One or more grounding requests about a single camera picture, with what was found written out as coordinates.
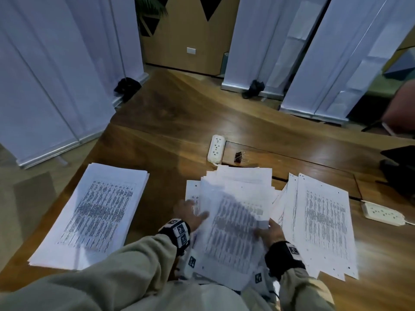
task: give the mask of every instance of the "left hand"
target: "left hand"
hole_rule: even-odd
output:
[[[180,200],[173,207],[174,218],[179,218],[185,221],[190,227],[190,232],[194,232],[196,229],[198,229],[201,223],[209,217],[208,211],[203,212],[199,216],[193,214],[193,205],[194,202],[192,200]]]

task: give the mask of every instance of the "wooden table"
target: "wooden table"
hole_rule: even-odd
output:
[[[320,273],[338,310],[413,310],[415,305],[415,227],[394,227],[363,217],[361,198],[402,212],[415,221],[415,209],[385,181],[381,150],[413,140],[350,131],[304,120],[221,91],[195,78],[160,71],[111,120],[105,132],[39,227],[0,273],[0,290],[14,291],[59,270],[31,267],[27,260],[47,234],[92,162],[147,170],[150,177],[127,236],[127,243],[171,218],[184,198],[186,180],[215,167],[206,162],[212,135],[225,136],[223,163],[273,168],[281,189],[288,173],[305,173],[344,188],[350,195],[360,280]]]

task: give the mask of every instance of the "right hand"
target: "right hand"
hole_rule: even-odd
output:
[[[284,233],[280,225],[272,219],[269,220],[268,229],[255,229],[254,235],[261,237],[264,245],[269,249],[275,242],[285,241]]]

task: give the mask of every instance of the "hand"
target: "hand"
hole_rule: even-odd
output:
[[[254,235],[261,237],[264,245],[269,249],[275,242],[285,241],[285,237],[280,225],[272,219],[268,223],[268,229],[257,228],[254,230]]]
[[[180,200],[173,207],[174,218],[179,218],[185,221],[190,227],[190,232],[194,232],[196,229],[198,229],[201,223],[209,217],[208,211],[203,212],[199,216],[193,214],[193,205],[194,202],[192,200]]]

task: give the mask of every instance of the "stack of paper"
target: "stack of paper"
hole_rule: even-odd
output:
[[[271,186],[272,169],[218,166],[200,181],[188,181],[186,199],[196,214],[210,216],[192,237],[200,255],[195,272],[234,290],[249,282],[265,254],[255,228],[266,229],[280,191]]]
[[[122,247],[148,176],[90,164],[29,265],[82,270]]]
[[[242,290],[265,254],[252,230],[267,228],[271,218],[297,246],[310,276],[322,271],[342,280],[344,274],[358,278],[348,193],[303,174],[289,174],[278,191],[271,178],[269,168],[219,165],[200,181],[187,182],[185,198],[195,201],[195,214],[210,211],[191,236],[203,260],[195,272]]]
[[[271,218],[296,245],[310,276],[324,272],[358,279],[356,246],[346,191],[299,174],[289,174]]]

